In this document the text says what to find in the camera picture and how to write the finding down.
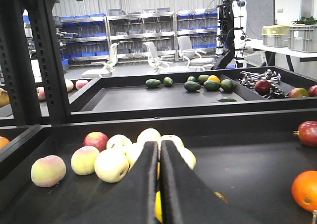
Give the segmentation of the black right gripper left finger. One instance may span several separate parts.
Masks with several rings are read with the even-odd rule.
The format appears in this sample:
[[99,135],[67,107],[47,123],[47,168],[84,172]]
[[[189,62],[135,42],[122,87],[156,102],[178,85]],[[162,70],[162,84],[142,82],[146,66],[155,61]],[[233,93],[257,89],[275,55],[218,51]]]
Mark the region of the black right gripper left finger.
[[75,224],[155,224],[157,142],[146,142],[128,174]]

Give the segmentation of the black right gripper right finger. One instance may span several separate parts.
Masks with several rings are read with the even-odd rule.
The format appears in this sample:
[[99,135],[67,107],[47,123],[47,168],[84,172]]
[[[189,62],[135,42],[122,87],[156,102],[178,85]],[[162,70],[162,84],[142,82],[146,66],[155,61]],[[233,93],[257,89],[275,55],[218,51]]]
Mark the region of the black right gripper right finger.
[[250,217],[219,199],[188,167],[172,141],[160,152],[160,188],[165,224],[249,224]]

